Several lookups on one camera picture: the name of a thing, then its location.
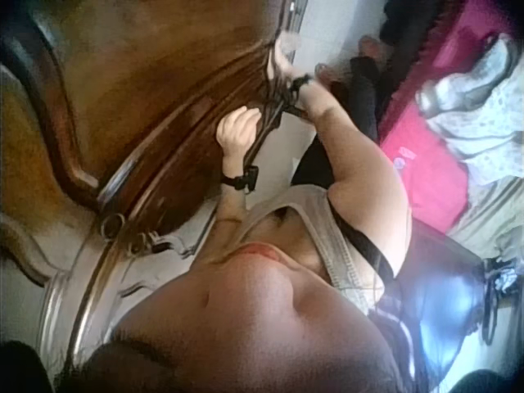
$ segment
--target lips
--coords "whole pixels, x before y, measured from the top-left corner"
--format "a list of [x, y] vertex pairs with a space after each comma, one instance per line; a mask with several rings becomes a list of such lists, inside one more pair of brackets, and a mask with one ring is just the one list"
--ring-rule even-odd
[[235, 252], [233, 252], [233, 255], [245, 255], [245, 254], [262, 255], [265, 258], [274, 260], [281, 264], [286, 263], [286, 261], [284, 260], [284, 258], [278, 251], [276, 251], [273, 247], [267, 244], [264, 244], [264, 243], [249, 243], [249, 244], [246, 244], [245, 246], [240, 247]]

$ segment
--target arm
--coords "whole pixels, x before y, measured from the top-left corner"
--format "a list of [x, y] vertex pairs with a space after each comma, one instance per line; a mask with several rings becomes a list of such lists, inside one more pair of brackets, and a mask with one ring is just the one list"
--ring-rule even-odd
[[[286, 78], [304, 74], [289, 64], [278, 45], [275, 62]], [[369, 237], [397, 274], [409, 245], [411, 214], [393, 164], [356, 128], [321, 84], [311, 81], [302, 86], [299, 101], [313, 121], [333, 168], [330, 202], [348, 224]]]
[[[244, 174], [244, 157], [256, 137], [256, 124], [261, 114], [258, 109], [245, 106], [226, 115], [217, 127], [217, 141], [224, 152], [222, 172], [229, 178]], [[220, 185], [220, 200], [215, 222], [192, 268], [213, 261], [225, 251], [246, 215], [246, 194], [225, 184]]]

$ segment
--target hand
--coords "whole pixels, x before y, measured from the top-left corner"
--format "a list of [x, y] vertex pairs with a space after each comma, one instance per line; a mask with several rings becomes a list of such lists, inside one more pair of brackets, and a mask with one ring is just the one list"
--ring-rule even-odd
[[243, 160], [256, 138], [256, 124], [262, 114], [258, 108], [245, 106], [226, 115], [219, 123], [216, 139], [224, 151], [224, 158]]
[[268, 78], [272, 80], [275, 74], [285, 79], [293, 80], [302, 76], [304, 72], [291, 65], [285, 53], [291, 53], [300, 46], [300, 36], [295, 33], [282, 31], [275, 42], [275, 49], [269, 53]]

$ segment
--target black strap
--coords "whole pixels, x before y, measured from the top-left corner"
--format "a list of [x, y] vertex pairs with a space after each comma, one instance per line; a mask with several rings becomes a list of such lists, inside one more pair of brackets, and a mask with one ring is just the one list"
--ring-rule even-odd
[[392, 282], [393, 269], [391, 268], [386, 257], [381, 253], [377, 246], [373, 244], [369, 238], [362, 232], [357, 231], [351, 225], [349, 225], [344, 219], [337, 213], [331, 202], [329, 202], [333, 217], [337, 222], [338, 228], [342, 234], [346, 236], [347, 240], [351, 242], [354, 248], [364, 257], [365, 260], [371, 265], [371, 267], [377, 272], [378, 277], [382, 279], [384, 285]]
[[256, 187], [256, 180], [259, 177], [258, 166], [248, 166], [243, 176], [237, 176], [236, 178], [229, 178], [225, 174], [222, 174], [221, 182], [231, 187], [235, 187], [235, 190], [243, 190], [246, 188], [249, 192], [253, 192]]
[[289, 88], [289, 92], [295, 98], [295, 101], [298, 100], [298, 93], [300, 91], [300, 88], [305, 84], [308, 84], [311, 79], [313, 79], [313, 77], [309, 74], [306, 74], [304, 76], [301, 76], [300, 78], [296, 78], [295, 80], [293, 80], [293, 82], [291, 83], [291, 87]]

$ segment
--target black chair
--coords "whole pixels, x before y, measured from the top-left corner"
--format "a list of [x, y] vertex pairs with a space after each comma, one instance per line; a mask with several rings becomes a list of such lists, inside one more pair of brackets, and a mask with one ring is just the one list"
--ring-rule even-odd
[[428, 392], [444, 379], [464, 338], [480, 326], [484, 291], [483, 261], [414, 220], [404, 266], [369, 315], [409, 391]]

